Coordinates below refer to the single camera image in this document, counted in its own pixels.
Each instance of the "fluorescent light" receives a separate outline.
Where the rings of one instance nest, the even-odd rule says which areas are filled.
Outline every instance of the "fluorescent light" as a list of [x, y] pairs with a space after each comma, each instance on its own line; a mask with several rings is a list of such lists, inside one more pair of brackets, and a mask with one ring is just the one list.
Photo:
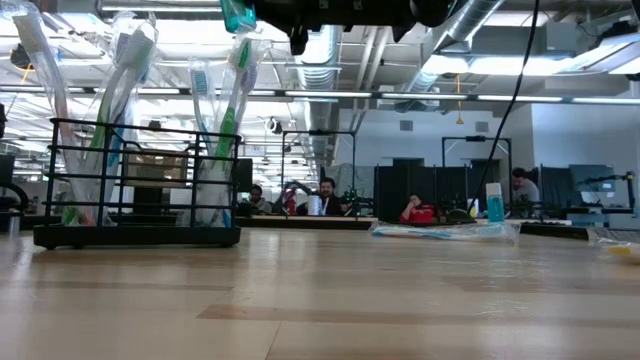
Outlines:
[[464, 74], [469, 71], [469, 65], [462, 58], [431, 55], [429, 60], [422, 66], [422, 71], [438, 75], [445, 73]]
[[[524, 69], [529, 76], [549, 76], [560, 70], [559, 60], [530, 58]], [[522, 70], [521, 57], [479, 57], [473, 60], [469, 72], [483, 75], [519, 75]]]
[[0, 86], [2, 92], [44, 93], [42, 86]]
[[[478, 100], [509, 102], [513, 98], [512, 95], [478, 95]], [[517, 102], [537, 102], [537, 103], [556, 103], [561, 102], [562, 97], [559, 96], [518, 96]]]
[[640, 57], [635, 58], [617, 69], [609, 71], [609, 74], [637, 74], [640, 73]]
[[368, 99], [371, 98], [370, 92], [364, 91], [296, 91], [289, 90], [284, 92], [285, 96], [291, 97], [328, 97], [328, 98], [358, 98]]
[[437, 94], [437, 93], [382, 93], [380, 95], [383, 99], [394, 99], [394, 100], [467, 100], [469, 98], [468, 95], [457, 95], [457, 94]]
[[594, 104], [594, 105], [640, 105], [640, 99], [624, 99], [624, 98], [573, 98], [571, 101], [575, 104]]
[[42, 171], [37, 170], [14, 170], [13, 175], [42, 175]]
[[102, 11], [152, 11], [152, 12], [221, 12], [219, 7], [205, 6], [103, 6]]
[[249, 93], [249, 96], [275, 96], [276, 92], [273, 90], [253, 90]]
[[179, 95], [179, 89], [164, 89], [164, 88], [145, 88], [140, 89], [138, 92], [140, 95]]
[[516, 101], [518, 102], [561, 102], [564, 98], [559, 96], [518, 96]]

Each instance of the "ventilation pipe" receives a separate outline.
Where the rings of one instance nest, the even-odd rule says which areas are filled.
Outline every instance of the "ventilation pipe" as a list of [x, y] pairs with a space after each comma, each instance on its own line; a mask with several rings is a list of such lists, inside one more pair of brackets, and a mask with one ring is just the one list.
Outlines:
[[[503, 2], [504, 0], [469, 0], [453, 18], [443, 25], [443, 30], [429, 29], [427, 42], [433, 50], [459, 42], [470, 42], [473, 35], [480, 30]], [[431, 72], [429, 69], [428, 60], [431, 53], [427, 54], [422, 69], [405, 86], [404, 91], [424, 93], [429, 91], [436, 82], [440, 74]], [[404, 101], [395, 106], [396, 111], [399, 112], [424, 110], [424, 108], [422, 103], [416, 101]]]
[[[309, 42], [303, 55], [296, 57], [296, 63], [301, 65], [317, 65], [320, 68], [300, 68], [298, 79], [300, 87], [305, 90], [333, 90], [336, 81], [336, 70], [330, 67], [338, 61], [338, 38], [340, 28], [336, 26], [323, 26], [319, 32], [309, 33]], [[330, 102], [305, 103], [305, 122], [307, 129], [331, 129]], [[327, 155], [327, 139], [309, 139], [310, 153], [316, 160], [324, 160]]]

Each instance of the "plastic wrap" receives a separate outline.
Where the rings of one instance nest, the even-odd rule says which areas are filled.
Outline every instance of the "plastic wrap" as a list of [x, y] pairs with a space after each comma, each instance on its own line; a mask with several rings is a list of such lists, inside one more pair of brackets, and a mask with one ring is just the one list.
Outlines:
[[[56, 57], [54, 56], [47, 38], [42, 32], [42, 18], [35, 5], [27, 1], [0, 0], [2, 16], [13, 19], [20, 42], [24, 46], [31, 63], [35, 68], [38, 80], [44, 87], [47, 98], [56, 117], [70, 118], [67, 107], [69, 91], [62, 76]], [[60, 143], [64, 146], [78, 146], [75, 141], [73, 126], [68, 123], [60, 124]], [[65, 150], [62, 152], [64, 162], [69, 173], [81, 173], [81, 154], [78, 151]], [[71, 192], [76, 201], [87, 201], [87, 188], [80, 179], [71, 178]], [[82, 219], [87, 224], [95, 224], [95, 217], [87, 207], [73, 207], [75, 218]]]
[[520, 225], [508, 223], [466, 224], [416, 228], [406, 225], [374, 223], [369, 229], [373, 236], [426, 238], [440, 240], [509, 240], [518, 244]]
[[587, 233], [589, 245], [623, 262], [640, 265], [640, 231], [588, 228]]
[[[119, 20], [130, 19], [130, 13], [119, 16]], [[150, 64], [155, 56], [155, 46], [158, 32], [155, 29], [155, 21], [144, 21], [138, 26], [132, 26], [130, 21], [117, 21], [114, 23], [114, 42], [112, 50], [113, 66], [109, 69], [101, 90], [96, 95], [90, 109], [98, 107], [97, 122], [109, 124], [134, 125], [133, 104], [136, 102], [136, 90], [144, 84]], [[112, 135], [109, 148], [112, 150], [122, 147], [122, 140], [134, 139], [135, 133], [130, 129], [115, 129], [117, 136]], [[104, 146], [106, 128], [96, 126], [89, 147], [102, 148]], [[102, 153], [88, 151], [84, 156], [82, 165], [86, 174], [97, 175], [102, 173]], [[119, 154], [109, 154], [107, 160], [108, 176], [118, 173]], [[89, 201], [97, 202], [100, 198], [100, 180], [87, 180]], [[111, 199], [115, 180], [107, 180], [104, 198]], [[94, 217], [97, 208], [92, 209]], [[77, 222], [73, 216], [64, 216], [66, 224]], [[108, 216], [103, 218], [104, 224], [109, 224]]]
[[[231, 50], [229, 62], [224, 71], [220, 100], [214, 123], [218, 126], [215, 132], [235, 135], [238, 133], [242, 118], [258, 77], [258, 68], [270, 43], [251, 38], [248, 34], [239, 34]], [[230, 137], [217, 139], [216, 157], [230, 157], [235, 140]], [[207, 181], [229, 181], [231, 176], [230, 161], [203, 161], [198, 171], [198, 179]], [[227, 185], [197, 185], [196, 202], [198, 205], [229, 205], [232, 201]], [[196, 212], [196, 223], [199, 226], [230, 227], [231, 217], [228, 210], [199, 209]], [[182, 225], [189, 224], [190, 212], [179, 218]]]
[[[209, 60], [191, 59], [189, 61], [196, 124], [198, 125], [198, 131], [202, 132], [215, 132], [220, 128], [220, 121], [216, 121], [217, 97], [216, 86], [213, 81], [215, 76], [213, 67], [213, 63]], [[204, 136], [203, 141], [207, 152], [214, 154], [217, 139]]]

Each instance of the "black partition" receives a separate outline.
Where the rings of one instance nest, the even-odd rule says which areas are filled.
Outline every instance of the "black partition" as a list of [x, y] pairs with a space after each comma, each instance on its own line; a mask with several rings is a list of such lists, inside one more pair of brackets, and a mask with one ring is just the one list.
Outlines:
[[540, 194], [545, 206], [565, 208], [579, 206], [582, 195], [575, 190], [569, 168], [540, 166]]
[[467, 170], [466, 166], [435, 168], [437, 204], [466, 206], [469, 198]]
[[378, 166], [375, 173], [376, 215], [381, 221], [398, 221], [409, 196], [435, 204], [435, 169], [432, 167]]

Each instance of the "person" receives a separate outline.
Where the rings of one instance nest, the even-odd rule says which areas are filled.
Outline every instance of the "person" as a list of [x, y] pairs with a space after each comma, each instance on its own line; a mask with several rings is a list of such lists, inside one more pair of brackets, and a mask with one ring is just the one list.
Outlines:
[[[332, 178], [320, 180], [319, 195], [322, 199], [322, 214], [329, 216], [343, 216], [347, 212], [347, 206], [334, 194], [336, 182]], [[298, 207], [298, 215], [307, 215], [309, 203]]]
[[536, 184], [527, 179], [527, 172], [523, 168], [515, 168], [511, 172], [513, 186], [513, 201], [516, 203], [539, 202], [540, 190]]
[[433, 206], [424, 204], [420, 196], [412, 194], [409, 196], [409, 204], [400, 215], [400, 222], [428, 224], [433, 222]]
[[271, 214], [271, 204], [262, 197], [262, 188], [259, 185], [253, 185], [251, 187], [249, 202], [256, 212]]

